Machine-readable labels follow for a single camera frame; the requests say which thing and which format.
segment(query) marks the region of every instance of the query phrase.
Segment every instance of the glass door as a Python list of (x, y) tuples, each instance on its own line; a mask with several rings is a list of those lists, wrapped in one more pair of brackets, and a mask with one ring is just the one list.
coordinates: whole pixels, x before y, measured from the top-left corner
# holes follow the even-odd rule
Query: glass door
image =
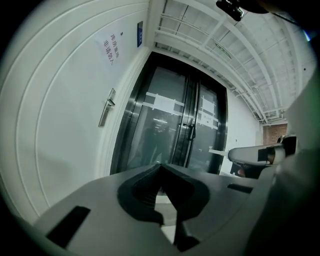
[(143, 70), (121, 121), (110, 173), (153, 164), (218, 173), (222, 158), (209, 150), (224, 150), (226, 89), (157, 53)]
[(185, 109), (191, 99), (188, 78), (158, 66), (145, 93), (127, 168), (171, 163)]
[(213, 154), (218, 134), (218, 99), (217, 94), (202, 84), (198, 84), (195, 131), (192, 135), (187, 167), (201, 172), (211, 170)]

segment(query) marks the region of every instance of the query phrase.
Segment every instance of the black slot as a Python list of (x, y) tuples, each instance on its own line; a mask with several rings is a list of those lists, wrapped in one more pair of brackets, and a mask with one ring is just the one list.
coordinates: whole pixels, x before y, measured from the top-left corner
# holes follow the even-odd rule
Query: black slot
[(229, 184), (228, 188), (232, 189), (232, 190), (244, 192), (244, 193), (247, 193), (247, 194), (250, 194), (252, 189), (253, 189), (253, 187), (243, 186), (243, 185), (238, 185), (238, 184)]
[(66, 248), (89, 212), (90, 209), (88, 208), (76, 206), (50, 231), (46, 237), (58, 246)]
[(186, 236), (181, 238), (181, 240), (178, 242), (176, 247), (180, 252), (184, 252), (198, 244), (199, 244), (199, 241), (195, 239), (193, 236)]

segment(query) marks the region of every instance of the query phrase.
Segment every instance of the blue sign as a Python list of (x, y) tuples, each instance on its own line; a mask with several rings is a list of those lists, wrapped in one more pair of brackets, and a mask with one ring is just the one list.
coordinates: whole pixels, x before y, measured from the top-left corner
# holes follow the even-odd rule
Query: blue sign
[(139, 47), (142, 44), (142, 27), (144, 25), (143, 21), (140, 21), (137, 26), (137, 34), (136, 34), (136, 42), (137, 47)]

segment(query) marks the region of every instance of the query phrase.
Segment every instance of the ceiling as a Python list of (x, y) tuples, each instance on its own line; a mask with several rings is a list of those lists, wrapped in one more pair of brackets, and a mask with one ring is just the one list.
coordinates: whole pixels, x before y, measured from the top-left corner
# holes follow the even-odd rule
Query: ceiling
[(237, 22), (216, 0), (167, 0), (155, 47), (213, 73), (261, 123), (278, 122), (311, 78), (316, 57), (298, 26), (243, 11)]

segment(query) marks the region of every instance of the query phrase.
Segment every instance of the black door frame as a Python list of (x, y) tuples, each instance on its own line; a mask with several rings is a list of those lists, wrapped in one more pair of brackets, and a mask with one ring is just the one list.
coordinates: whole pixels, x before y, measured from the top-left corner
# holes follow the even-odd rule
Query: black door frame
[[(131, 143), (133, 136), (135, 134), (138, 118), (142, 109), (142, 103), (144, 102), (146, 92), (149, 89), (150, 83), (154, 76), (157, 67), (162, 67), (167, 70), (176, 72), (180, 75), (186, 77), (185, 83), (187, 94), (189, 95), (191, 102), (188, 102), (189, 105), (185, 106), (183, 113), (189, 114), (187, 122), (185, 123), (185, 128), (183, 129), (184, 118), (182, 118), (182, 124), (180, 130), (178, 131), (179, 137), (177, 145), (175, 147), (175, 153), (172, 162), (177, 165), (183, 166), (186, 162), (185, 159), (188, 158), (186, 152), (186, 145), (181, 149), (180, 159), (175, 158), (177, 155), (179, 144), (182, 139), (183, 143), (189, 143), (188, 139), (193, 134), (192, 122), (195, 118), (193, 116), (195, 104), (196, 104), (196, 90), (201, 84), (208, 87), (210, 90), (214, 91), (217, 94), (218, 101), (218, 133), (217, 139), (215, 141), (214, 149), (223, 151), (226, 145), (226, 120), (227, 120), (227, 90), (224, 86), (214, 80), (212, 77), (204, 74), (195, 67), (192, 67), (182, 61), (177, 59), (165, 56), (163, 54), (152, 52), (145, 63), (135, 85), (130, 95), (129, 101), (125, 108), (123, 117), (121, 119), (121, 124), (119, 132), (117, 134), (115, 147), (113, 150), (112, 162), (110, 174), (116, 174), (127, 170), (128, 158), (131, 150)], [(211, 173), (219, 173), (220, 164), (222, 163), (223, 156), (212, 154), (212, 159), (210, 161), (210, 170)]]

